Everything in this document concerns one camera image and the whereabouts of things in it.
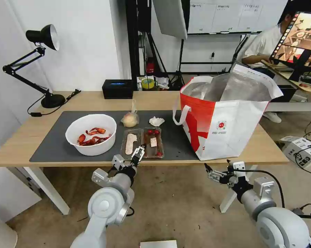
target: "white tissue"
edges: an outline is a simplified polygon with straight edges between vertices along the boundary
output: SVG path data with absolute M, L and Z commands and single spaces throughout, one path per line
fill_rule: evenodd
M 165 120 L 162 119 L 162 118 L 156 118 L 156 117 L 153 117 L 149 120 L 149 123 L 152 125 L 152 126 L 160 126 L 162 123 L 164 123 Z

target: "white shirt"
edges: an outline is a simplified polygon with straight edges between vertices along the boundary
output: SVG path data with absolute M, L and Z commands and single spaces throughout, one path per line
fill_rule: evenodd
M 268 30 L 265 30 L 258 34 L 252 43 L 245 51 L 243 58 L 247 58 L 251 55 L 271 55 L 275 50 L 282 33 L 280 32 L 280 25 L 276 25 Z M 265 67 L 261 62 L 249 65 L 252 68 Z

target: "cardboard box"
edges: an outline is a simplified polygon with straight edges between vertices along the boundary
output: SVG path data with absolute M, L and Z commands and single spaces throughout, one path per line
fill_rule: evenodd
M 287 136 L 280 139 L 285 143 L 283 153 L 302 168 L 311 165 L 311 142 L 305 138 Z

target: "white bowl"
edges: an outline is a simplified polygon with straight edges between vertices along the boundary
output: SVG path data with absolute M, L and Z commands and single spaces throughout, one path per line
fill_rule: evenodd
M 104 128 L 106 132 L 104 134 L 88 135 L 85 133 L 86 130 L 90 130 L 94 127 Z M 116 122 L 115 120 L 104 114 L 91 114 L 83 116 L 76 121 L 74 121 L 67 128 L 66 139 L 73 145 L 80 153 L 86 156 L 96 156 L 107 152 L 115 142 L 115 133 L 116 133 Z M 80 146 L 77 143 L 77 140 L 81 134 L 85 134 L 86 139 L 89 140 L 93 136 L 98 137 L 108 137 L 111 134 L 111 137 L 104 142 L 92 146 Z

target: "black tissue box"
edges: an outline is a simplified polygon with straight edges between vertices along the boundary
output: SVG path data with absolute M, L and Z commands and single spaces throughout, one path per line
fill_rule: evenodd
M 132 99 L 134 94 L 131 79 L 106 79 L 102 88 L 105 99 Z

